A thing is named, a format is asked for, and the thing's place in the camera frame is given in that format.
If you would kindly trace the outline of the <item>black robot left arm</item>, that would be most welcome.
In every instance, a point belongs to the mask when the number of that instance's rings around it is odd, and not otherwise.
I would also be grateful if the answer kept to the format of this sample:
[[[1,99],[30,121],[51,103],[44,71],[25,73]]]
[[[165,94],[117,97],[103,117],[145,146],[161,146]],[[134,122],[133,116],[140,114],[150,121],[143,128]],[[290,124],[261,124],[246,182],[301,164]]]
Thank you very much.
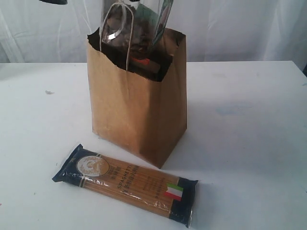
[[[45,3],[56,4],[56,5],[66,5],[68,4],[67,0],[40,0]]]

